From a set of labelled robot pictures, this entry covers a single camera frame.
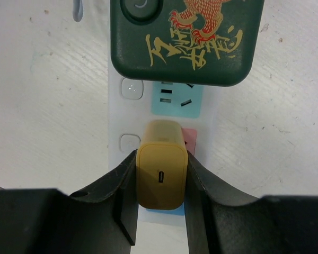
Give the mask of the dark green cube adapter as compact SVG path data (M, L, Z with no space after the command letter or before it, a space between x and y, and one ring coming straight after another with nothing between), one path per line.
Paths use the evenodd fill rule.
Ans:
M130 79L236 85L251 70L263 6L263 1L111 1L111 62Z

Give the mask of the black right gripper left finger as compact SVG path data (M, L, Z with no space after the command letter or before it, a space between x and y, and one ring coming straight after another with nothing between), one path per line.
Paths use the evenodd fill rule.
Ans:
M136 153L88 186L0 190L0 253L130 253L136 242Z

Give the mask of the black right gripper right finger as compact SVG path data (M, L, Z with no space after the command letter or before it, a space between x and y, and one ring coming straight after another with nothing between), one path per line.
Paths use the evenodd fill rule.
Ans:
M318 253L318 196L249 195L188 158L190 253Z

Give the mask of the small yellow plug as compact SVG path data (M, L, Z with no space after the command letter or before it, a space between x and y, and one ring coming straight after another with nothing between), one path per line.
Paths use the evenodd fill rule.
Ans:
M153 120L136 153L139 204L152 210L174 210L184 200L188 152L180 124Z

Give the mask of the white power strip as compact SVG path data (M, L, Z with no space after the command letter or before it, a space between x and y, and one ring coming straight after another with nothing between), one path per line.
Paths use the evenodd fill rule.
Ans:
M139 147L153 120L178 122L187 150L208 168L219 92L213 86L125 78L108 64L108 168Z

